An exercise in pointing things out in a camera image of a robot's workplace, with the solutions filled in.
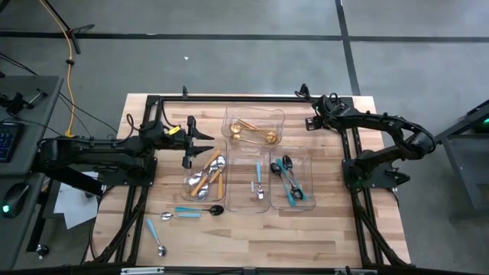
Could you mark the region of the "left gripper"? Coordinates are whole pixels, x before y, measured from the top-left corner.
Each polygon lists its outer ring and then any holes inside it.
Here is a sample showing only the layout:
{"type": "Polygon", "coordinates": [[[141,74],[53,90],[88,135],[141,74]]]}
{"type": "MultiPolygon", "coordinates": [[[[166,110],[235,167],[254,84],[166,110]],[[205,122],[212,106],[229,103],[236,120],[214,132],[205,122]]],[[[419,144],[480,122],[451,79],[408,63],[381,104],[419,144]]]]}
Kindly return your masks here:
{"type": "MultiPolygon", "coordinates": [[[[175,131],[173,134],[164,132],[164,124],[161,121],[153,120],[151,129],[151,146],[156,150],[184,150],[182,161],[183,168],[190,169],[192,167],[192,157],[212,150],[213,146],[193,146],[193,131],[196,126],[196,119],[193,116],[187,117],[187,127],[189,133],[182,128],[175,131]]],[[[198,140],[213,140],[214,137],[203,134],[195,130],[195,139],[198,140]]]]}

